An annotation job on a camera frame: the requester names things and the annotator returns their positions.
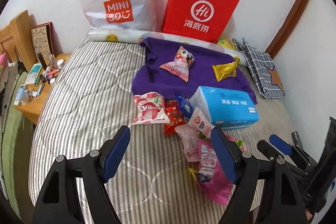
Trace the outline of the green blanket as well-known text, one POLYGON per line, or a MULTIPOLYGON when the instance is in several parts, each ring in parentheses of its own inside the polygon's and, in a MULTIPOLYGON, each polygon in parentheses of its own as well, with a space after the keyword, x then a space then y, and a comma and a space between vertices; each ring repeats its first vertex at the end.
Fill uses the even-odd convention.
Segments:
POLYGON ((14 108, 26 72, 14 64, 1 71, 1 190, 23 223, 31 223, 34 207, 28 190, 33 124, 14 108))

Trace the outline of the dark blue snack packet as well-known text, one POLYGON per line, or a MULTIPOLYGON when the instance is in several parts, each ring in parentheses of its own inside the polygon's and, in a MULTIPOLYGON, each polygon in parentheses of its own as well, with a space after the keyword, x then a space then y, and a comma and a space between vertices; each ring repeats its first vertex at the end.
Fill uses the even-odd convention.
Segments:
POLYGON ((182 115, 186 119, 190 119, 194 112, 193 106, 191 106, 190 102, 186 98, 184 98, 183 96, 179 94, 175 94, 175 98, 178 103, 179 111, 182 113, 182 115))

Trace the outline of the bright pink snack bag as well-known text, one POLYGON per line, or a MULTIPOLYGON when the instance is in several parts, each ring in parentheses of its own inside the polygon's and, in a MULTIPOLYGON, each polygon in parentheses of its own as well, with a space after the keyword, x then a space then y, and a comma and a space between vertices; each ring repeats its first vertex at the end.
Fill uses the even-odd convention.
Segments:
POLYGON ((221 206, 226 206, 233 183, 226 178, 211 142, 199 139, 197 153, 198 168, 189 168, 191 177, 207 198, 221 206))

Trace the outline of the white pink small snack packet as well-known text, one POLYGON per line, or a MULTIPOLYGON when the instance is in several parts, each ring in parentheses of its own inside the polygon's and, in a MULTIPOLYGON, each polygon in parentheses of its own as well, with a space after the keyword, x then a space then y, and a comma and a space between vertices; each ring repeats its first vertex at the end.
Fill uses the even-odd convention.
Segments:
POLYGON ((210 139, 211 131, 214 128, 214 126, 210 123, 209 119, 198 107, 194 109, 193 114, 188 121, 188 125, 192 127, 195 131, 198 131, 205 135, 207 139, 210 139))

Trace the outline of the red gold snack packet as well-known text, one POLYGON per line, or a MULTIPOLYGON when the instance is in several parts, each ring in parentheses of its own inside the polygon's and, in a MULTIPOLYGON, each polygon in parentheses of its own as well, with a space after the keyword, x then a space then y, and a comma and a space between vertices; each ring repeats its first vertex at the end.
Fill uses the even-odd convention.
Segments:
POLYGON ((165 112, 169 117, 170 123, 164 124, 163 129, 166 135, 175 133, 175 128, 186 124, 185 118, 178 108, 178 102, 173 100, 165 103, 165 112))

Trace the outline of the yellow snack bag behind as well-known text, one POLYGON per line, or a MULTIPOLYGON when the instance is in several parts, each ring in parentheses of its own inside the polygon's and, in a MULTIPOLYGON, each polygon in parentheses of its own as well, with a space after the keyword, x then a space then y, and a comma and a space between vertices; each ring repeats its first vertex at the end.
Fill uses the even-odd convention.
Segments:
POLYGON ((233 40, 230 40, 228 38, 220 37, 218 39, 217 45, 222 46, 224 48, 228 48, 231 50, 236 50, 236 44, 233 40))

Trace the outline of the brown patterned book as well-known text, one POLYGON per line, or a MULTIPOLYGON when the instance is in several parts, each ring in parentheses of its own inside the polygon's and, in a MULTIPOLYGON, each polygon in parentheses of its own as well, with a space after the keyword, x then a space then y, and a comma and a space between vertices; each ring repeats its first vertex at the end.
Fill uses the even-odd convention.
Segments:
POLYGON ((39 24, 31 29, 31 40, 36 56, 41 53, 45 61, 54 54, 53 26, 51 22, 39 24))

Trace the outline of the red white strawberry snack bag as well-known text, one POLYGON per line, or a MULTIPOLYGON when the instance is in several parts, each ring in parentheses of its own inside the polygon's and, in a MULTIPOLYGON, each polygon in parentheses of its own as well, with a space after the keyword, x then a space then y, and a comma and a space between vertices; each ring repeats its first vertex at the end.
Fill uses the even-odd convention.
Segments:
POLYGON ((148 92, 133 96, 138 115, 132 125, 169 124, 170 118, 165 111, 165 98, 157 92, 148 92))

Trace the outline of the pink triangular snack packet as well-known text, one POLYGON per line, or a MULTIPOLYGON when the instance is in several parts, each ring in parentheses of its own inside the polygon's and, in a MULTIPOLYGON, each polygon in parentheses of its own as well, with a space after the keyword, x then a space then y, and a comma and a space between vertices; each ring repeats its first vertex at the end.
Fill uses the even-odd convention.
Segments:
POLYGON ((193 63, 193 54, 186 50, 183 46, 180 46, 174 57, 174 60, 162 64, 160 68, 168 71, 172 75, 178 76, 187 83, 189 81, 189 67, 191 67, 193 63))

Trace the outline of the small white jar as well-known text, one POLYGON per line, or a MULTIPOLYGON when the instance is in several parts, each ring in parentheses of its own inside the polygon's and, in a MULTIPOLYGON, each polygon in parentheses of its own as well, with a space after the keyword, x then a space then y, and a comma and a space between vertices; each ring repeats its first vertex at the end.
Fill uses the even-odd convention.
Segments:
POLYGON ((64 59, 60 59, 57 61, 57 66, 59 69, 62 69, 64 67, 65 61, 64 59))

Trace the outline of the brown wooden door frame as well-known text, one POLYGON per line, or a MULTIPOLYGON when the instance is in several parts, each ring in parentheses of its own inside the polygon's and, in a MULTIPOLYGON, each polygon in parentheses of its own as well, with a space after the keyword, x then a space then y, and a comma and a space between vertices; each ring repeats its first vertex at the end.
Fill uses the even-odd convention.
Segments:
POLYGON ((284 23, 274 36, 273 40, 270 42, 269 46, 266 48, 266 53, 270 57, 275 58, 279 53, 280 49, 284 46, 287 39, 295 29, 297 23, 305 11, 309 0, 295 0, 288 15, 286 16, 284 23))

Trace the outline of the rolled white patterned mat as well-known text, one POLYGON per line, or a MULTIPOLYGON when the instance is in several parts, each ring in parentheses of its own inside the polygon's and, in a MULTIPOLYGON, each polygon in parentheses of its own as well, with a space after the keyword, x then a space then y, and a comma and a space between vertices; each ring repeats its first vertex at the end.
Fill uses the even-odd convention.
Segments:
POLYGON ((201 48, 205 48, 208 50, 213 50, 221 53, 228 54, 232 57, 238 57, 240 60, 240 65, 244 67, 248 67, 246 59, 243 53, 232 50, 229 48, 225 48, 223 46, 219 46, 217 44, 205 42, 198 39, 188 38, 184 36, 172 35, 172 34, 164 34, 160 32, 150 32, 150 31, 140 31, 140 30, 108 30, 108 29, 91 29, 88 32, 88 35, 91 40, 94 41, 106 41, 106 42, 122 42, 122 43, 140 43, 146 38, 155 38, 161 40, 168 40, 176 43, 185 43, 190 44, 192 46, 198 46, 201 48))

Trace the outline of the wooden headboard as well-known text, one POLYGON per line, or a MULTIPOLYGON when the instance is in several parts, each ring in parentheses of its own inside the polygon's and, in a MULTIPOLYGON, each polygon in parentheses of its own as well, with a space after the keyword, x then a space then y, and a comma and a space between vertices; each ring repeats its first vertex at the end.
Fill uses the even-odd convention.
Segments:
POLYGON ((29 12, 25 10, 1 29, 1 53, 7 55, 10 63, 22 62, 28 72, 37 62, 31 39, 32 28, 29 12))

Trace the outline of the light pink snack packet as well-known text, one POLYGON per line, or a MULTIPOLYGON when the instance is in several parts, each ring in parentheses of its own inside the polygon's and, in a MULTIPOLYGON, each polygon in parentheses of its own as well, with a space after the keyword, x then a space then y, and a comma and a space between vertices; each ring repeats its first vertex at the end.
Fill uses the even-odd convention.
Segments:
POLYGON ((188 124, 183 124, 175 128, 175 132, 181 138, 183 153, 188 162, 199 162, 198 152, 198 132, 188 124))

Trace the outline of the gold yellow snack packet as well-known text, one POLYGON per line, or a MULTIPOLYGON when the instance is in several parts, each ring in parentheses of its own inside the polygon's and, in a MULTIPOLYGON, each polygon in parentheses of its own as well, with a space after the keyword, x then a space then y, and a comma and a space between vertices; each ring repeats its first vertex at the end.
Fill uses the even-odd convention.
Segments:
POLYGON ((218 64, 212 66, 217 82, 236 77, 238 62, 234 61, 226 64, 218 64))

